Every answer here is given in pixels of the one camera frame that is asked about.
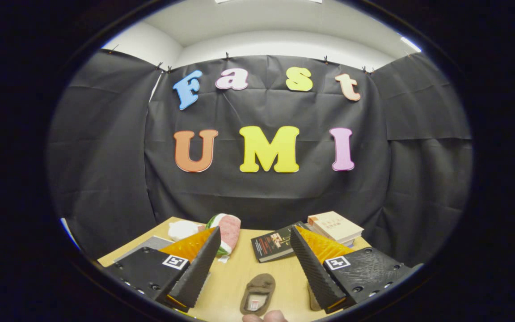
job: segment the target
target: black backdrop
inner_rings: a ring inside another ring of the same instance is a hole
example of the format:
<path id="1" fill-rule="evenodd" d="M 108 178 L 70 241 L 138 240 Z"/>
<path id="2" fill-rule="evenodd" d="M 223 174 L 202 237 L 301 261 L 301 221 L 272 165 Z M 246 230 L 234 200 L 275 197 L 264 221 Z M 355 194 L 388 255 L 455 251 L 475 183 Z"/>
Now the black backdrop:
<path id="1" fill-rule="evenodd" d="M 305 67 L 313 89 L 287 88 L 285 71 Z M 221 90 L 221 71 L 244 68 L 249 87 Z M 198 101 L 179 110 L 172 86 L 203 72 Z M 347 100 L 335 76 L 358 82 Z M 415 265 L 435 253 L 458 221 L 471 171 L 470 133 L 449 82 L 421 54 L 366 74 L 339 64 L 284 56 L 216 59 L 163 73 L 123 55 L 97 53 L 75 76 L 53 122 L 49 176 L 59 214 L 94 258 L 170 216 L 206 222 L 216 213 L 248 229 L 277 229 L 309 214 L 336 212 L 365 228 L 390 256 Z M 297 173 L 242 173 L 239 129 L 259 126 L 271 141 L 281 126 L 300 130 Z M 355 169 L 333 171 L 329 130 L 352 130 Z M 219 132 L 213 163 L 186 173 L 174 161 L 177 131 Z"/>
<path id="2" fill-rule="evenodd" d="M 155 226 L 144 178 L 146 103 L 160 75 L 101 51 L 74 76 L 49 132 L 47 166 L 57 213 L 98 258 Z"/>

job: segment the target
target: fingertip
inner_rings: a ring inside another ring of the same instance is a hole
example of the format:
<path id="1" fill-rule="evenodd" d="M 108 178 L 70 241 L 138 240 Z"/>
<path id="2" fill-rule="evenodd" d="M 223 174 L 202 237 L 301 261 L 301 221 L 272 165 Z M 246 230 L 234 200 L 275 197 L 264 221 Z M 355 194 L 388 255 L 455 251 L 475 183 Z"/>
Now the fingertip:
<path id="1" fill-rule="evenodd" d="M 263 320 L 264 322 L 287 322 L 280 310 L 267 312 L 266 315 L 263 316 Z"/>
<path id="2" fill-rule="evenodd" d="M 255 314 L 246 314 L 241 318 L 241 322 L 263 322 L 263 320 Z"/>

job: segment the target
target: ceiling light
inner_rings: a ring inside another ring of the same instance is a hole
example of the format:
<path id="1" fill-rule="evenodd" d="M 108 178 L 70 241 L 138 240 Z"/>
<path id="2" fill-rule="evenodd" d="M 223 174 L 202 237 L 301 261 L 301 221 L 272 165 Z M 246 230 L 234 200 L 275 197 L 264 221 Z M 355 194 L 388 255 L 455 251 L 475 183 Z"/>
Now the ceiling light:
<path id="1" fill-rule="evenodd" d="M 417 53 L 421 52 L 421 49 L 417 47 L 414 43 L 410 42 L 410 40 L 406 39 L 405 37 L 401 37 L 401 40 L 405 42 L 407 45 L 409 45 L 411 48 L 413 48 Z"/>

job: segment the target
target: letter m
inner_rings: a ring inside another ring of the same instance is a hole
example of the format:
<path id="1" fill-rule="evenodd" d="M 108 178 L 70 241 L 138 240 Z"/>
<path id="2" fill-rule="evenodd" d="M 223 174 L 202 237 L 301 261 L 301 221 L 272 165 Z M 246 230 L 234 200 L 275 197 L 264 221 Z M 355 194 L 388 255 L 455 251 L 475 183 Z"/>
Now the letter m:
<path id="1" fill-rule="evenodd" d="M 299 170 L 299 165 L 295 163 L 295 139 L 299 134 L 298 128 L 280 127 L 271 144 L 262 129 L 256 126 L 243 127 L 240 134 L 245 139 L 244 163 L 240 165 L 242 172 L 255 173 L 259 170 L 256 157 L 264 171 L 270 170 L 275 157 L 278 157 L 278 163 L 274 166 L 276 172 L 294 173 Z"/>

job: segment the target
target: blue letter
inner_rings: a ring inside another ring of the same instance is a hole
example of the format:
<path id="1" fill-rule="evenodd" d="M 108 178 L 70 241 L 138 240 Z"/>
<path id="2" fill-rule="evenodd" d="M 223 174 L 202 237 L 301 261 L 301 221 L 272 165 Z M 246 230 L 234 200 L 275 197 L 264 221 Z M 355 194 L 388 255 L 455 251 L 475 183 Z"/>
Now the blue letter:
<path id="1" fill-rule="evenodd" d="M 190 75 L 184 77 L 182 80 L 174 84 L 174 87 L 172 87 L 178 92 L 178 97 L 180 98 L 180 110 L 187 108 L 198 100 L 198 95 L 192 94 L 192 90 L 197 92 L 200 89 L 200 83 L 198 80 L 193 79 L 200 76 L 202 76 L 201 71 L 193 71 Z"/>

